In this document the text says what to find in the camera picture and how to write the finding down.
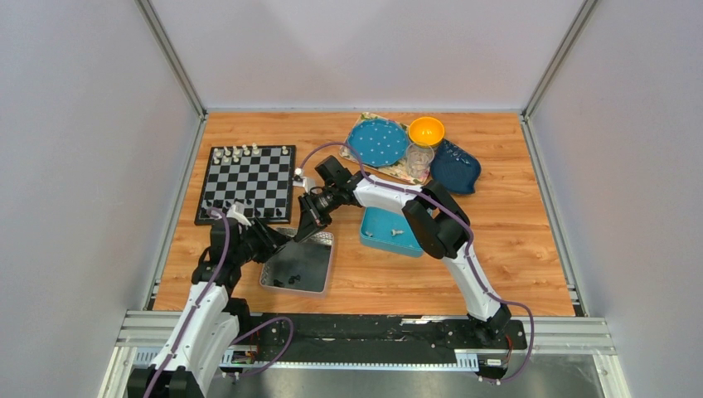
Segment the clear cup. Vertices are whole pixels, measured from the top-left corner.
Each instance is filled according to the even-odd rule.
[[[426,175],[434,159],[434,150],[427,145],[412,143],[405,150],[405,168],[412,178]]]

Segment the blue polka dot plate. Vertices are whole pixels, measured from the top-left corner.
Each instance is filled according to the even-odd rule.
[[[364,164],[382,167],[401,160],[410,141],[397,123],[371,119],[357,124],[349,133],[347,143],[361,155]]]

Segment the wooden table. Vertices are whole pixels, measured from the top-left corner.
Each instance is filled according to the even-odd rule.
[[[409,124],[420,115],[381,114]],[[181,310],[191,287],[191,273],[209,245],[209,226],[193,225],[210,147],[295,144],[296,164],[313,148],[344,140],[358,113],[211,114],[163,271],[154,309]],[[566,282],[535,174],[515,114],[434,114],[446,138],[466,149],[482,165],[476,193],[456,197],[476,234],[478,259],[493,288],[505,299],[520,301],[535,315],[573,316]],[[313,166],[339,148],[316,154]],[[352,172],[355,163],[341,159]],[[302,188],[295,188],[297,197]],[[428,255],[418,259],[375,250],[359,242],[363,210],[344,206],[332,213],[327,228],[336,241],[332,280],[326,298],[272,294],[259,286],[261,265],[249,263],[234,296],[245,298],[252,312],[465,314],[459,290],[444,264]],[[298,225],[297,199],[293,224]],[[511,308],[514,314],[524,314]]]

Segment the gray floor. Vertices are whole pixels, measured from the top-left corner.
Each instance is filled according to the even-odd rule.
[[[511,362],[520,363],[513,356]],[[415,398],[415,397],[603,397],[591,356],[538,356],[517,380],[502,386],[478,382],[474,374],[446,371],[343,371],[268,369],[236,386],[215,379],[211,398]]]

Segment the floral placemat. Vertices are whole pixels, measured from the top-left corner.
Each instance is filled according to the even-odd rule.
[[[391,122],[397,123],[403,129],[403,131],[405,131],[405,133],[408,133],[407,124],[402,124],[400,122],[396,122],[394,120],[381,117],[377,114],[372,114],[371,112],[361,112],[361,114],[359,115],[359,118],[356,120],[356,122],[354,123],[354,125],[351,128],[354,129],[354,127],[356,127],[357,124],[363,122],[364,120],[373,120],[373,119],[389,120]],[[343,158],[345,158],[346,160],[351,160],[353,162],[356,161],[354,156],[351,153],[349,153],[349,149],[347,149],[347,147],[342,147],[339,150],[339,155],[342,156]],[[408,174],[407,167],[405,166],[405,156],[402,157],[398,162],[395,162],[395,163],[391,164],[390,166],[372,167],[367,164],[364,164],[364,167],[376,170],[377,172],[382,172],[387,176],[395,177],[395,178],[398,178],[399,180],[403,180],[403,181],[409,182],[411,184],[424,184],[427,181],[427,178],[429,177],[429,167],[427,167],[427,170],[425,170],[422,173],[420,178],[411,177]]]

